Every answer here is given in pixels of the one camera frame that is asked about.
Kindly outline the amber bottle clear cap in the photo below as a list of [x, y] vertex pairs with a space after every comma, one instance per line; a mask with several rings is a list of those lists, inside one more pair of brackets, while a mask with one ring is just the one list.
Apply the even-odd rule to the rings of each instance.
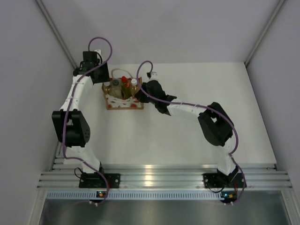
[[110, 82], [104, 82], [102, 85], [102, 91], [104, 95], [109, 95], [111, 91], [111, 83]]

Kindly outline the red dotted canvas bag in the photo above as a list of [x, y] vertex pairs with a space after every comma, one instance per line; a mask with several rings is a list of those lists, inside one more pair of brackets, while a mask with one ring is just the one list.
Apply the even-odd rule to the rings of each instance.
[[[114, 79], [118, 79], [121, 85], [121, 77], [115, 77], [113, 75], [114, 72], [118, 70], [122, 72], [126, 72], [128, 74], [128, 77], [126, 78], [130, 82], [130, 86], [131, 86], [131, 79], [134, 77], [129, 71], [122, 68], [114, 68], [111, 70], [111, 78], [109, 81], [111, 85]], [[107, 110], [142, 110], [144, 108], [143, 103], [139, 102], [135, 97], [130, 96], [130, 98], [128, 99], [123, 99], [122, 97], [121, 99], [119, 99], [114, 96], [111, 96], [110, 94], [109, 95], [103, 94]]]

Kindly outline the clear bottle grey cap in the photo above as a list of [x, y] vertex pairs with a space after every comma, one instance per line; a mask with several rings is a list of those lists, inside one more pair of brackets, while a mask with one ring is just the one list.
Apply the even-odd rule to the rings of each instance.
[[111, 96], [114, 96], [115, 98], [122, 98], [122, 92], [121, 92], [121, 85], [118, 79], [114, 79], [112, 81], [112, 86], [111, 86]]

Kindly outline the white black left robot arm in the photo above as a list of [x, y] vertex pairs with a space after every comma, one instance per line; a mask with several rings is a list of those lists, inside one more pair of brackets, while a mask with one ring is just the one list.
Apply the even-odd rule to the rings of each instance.
[[82, 109], [91, 88], [96, 83], [108, 81], [107, 63], [100, 49], [84, 51], [83, 61], [73, 71], [68, 96], [58, 111], [52, 112], [52, 121], [57, 138], [62, 143], [62, 154], [66, 160], [76, 160], [82, 165], [86, 177], [95, 187], [105, 184], [106, 176], [101, 162], [95, 156], [90, 140], [90, 127]]

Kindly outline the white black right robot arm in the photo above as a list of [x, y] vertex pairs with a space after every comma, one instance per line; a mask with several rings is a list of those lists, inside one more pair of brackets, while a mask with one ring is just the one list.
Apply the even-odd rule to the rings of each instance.
[[178, 116], [200, 124], [208, 143], [217, 146], [217, 173], [214, 179], [205, 182], [208, 188], [227, 188], [232, 186], [239, 168], [234, 163], [230, 148], [233, 143], [233, 123], [221, 105], [213, 102], [209, 106], [180, 102], [176, 96], [167, 95], [157, 80], [139, 83], [132, 82], [132, 95], [141, 103], [152, 103], [161, 113]]

